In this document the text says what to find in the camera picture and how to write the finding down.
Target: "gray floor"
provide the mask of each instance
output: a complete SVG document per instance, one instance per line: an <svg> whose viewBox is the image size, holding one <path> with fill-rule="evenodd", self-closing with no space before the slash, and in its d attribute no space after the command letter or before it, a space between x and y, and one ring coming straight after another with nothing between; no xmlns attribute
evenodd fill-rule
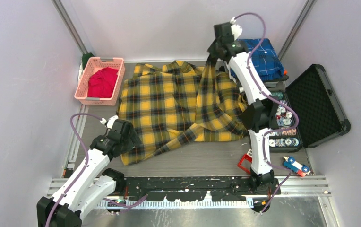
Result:
<svg viewBox="0 0 361 227"><path fill-rule="evenodd" d="M150 63L161 67L167 63ZM192 62L192 64L203 66L204 62ZM123 80L132 77L136 64L125 64L125 75ZM117 106L89 106L88 112L100 117L109 118L115 115ZM83 140L89 145L92 140L105 132L104 126L94 118L86 119ZM222 176L222 175L245 175L236 165L243 154L250 149L249 138L232 142L193 142L178 150L158 155L138 164L124 166L120 158L112 160L107 168L123 172L125 176ZM274 164L282 165L284 153L271 154ZM309 164L305 150L292 154L296 161ZM84 151L78 152L75 163L77 167L84 159ZM275 169L275 175L286 175L288 172Z"/></svg>
<svg viewBox="0 0 361 227"><path fill-rule="evenodd" d="M324 227L327 226L317 197L275 198L262 216L251 209L131 210L118 216L94 210L84 227Z"/></svg>

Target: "plaid shirt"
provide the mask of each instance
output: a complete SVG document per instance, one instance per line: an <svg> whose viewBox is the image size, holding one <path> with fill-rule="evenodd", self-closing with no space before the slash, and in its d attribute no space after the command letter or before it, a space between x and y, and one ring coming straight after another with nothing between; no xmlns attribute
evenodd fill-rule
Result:
<svg viewBox="0 0 361 227"><path fill-rule="evenodd" d="M246 107L236 84L209 62L138 64L124 82L118 116L133 123L142 144L121 159L128 165L192 141L239 140L248 133L239 118Z"/></svg>
<svg viewBox="0 0 361 227"><path fill-rule="evenodd" d="M247 45L249 51L260 42L260 39L241 39ZM281 78L285 68L282 66L271 45L269 39L264 39L261 45L253 53L251 57L254 68L263 82ZM231 70L231 75L236 77L235 72Z"/></svg>

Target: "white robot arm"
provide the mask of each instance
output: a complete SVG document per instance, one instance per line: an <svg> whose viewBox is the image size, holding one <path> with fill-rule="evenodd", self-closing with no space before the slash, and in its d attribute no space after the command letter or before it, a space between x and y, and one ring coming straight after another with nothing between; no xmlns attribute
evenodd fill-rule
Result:
<svg viewBox="0 0 361 227"><path fill-rule="evenodd" d="M117 116L108 121L102 119L101 123L107 127L106 134L93 140L87 157L51 198L42 197L37 203L38 226L46 225L54 205L54 215L49 223L51 226L80 226L103 198L124 190L124 174L113 169L106 169L97 182L93 181L113 158L132 150L141 141L133 125Z"/></svg>
<svg viewBox="0 0 361 227"><path fill-rule="evenodd" d="M275 118L278 104L263 95L270 92L261 81L252 61L247 62L250 53L246 45L237 40L242 28L235 24L234 18L228 23L215 25L214 30L215 40L208 48L209 60L211 64L218 59L224 60L236 73L246 93L249 106L241 117L243 125L249 130L253 152L249 181L253 191L263 192L274 183L274 171L268 164L269 135L264 135L278 128Z"/></svg>

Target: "pink basket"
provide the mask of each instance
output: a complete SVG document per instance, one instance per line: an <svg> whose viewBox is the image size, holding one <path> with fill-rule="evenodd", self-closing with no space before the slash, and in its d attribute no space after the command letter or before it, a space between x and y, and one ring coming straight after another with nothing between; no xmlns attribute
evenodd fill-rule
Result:
<svg viewBox="0 0 361 227"><path fill-rule="evenodd" d="M118 70L118 79L115 84L114 91L111 98L89 98L87 91L89 89L89 79L98 70L110 67ZM122 84L123 74L125 73L125 66L123 65L123 58L113 58L112 60L102 61L99 57L92 57L87 62L86 68L83 71L82 79L76 89L75 99L79 100L85 105L115 105L118 99L119 90Z"/></svg>

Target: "case lid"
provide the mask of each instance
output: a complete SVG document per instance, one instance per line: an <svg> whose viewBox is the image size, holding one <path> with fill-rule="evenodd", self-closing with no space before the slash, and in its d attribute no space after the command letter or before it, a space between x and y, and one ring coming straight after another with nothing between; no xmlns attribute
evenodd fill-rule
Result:
<svg viewBox="0 0 361 227"><path fill-rule="evenodd" d="M297 128L305 148L315 147L350 130L322 65L312 64L285 92L299 117Z"/></svg>

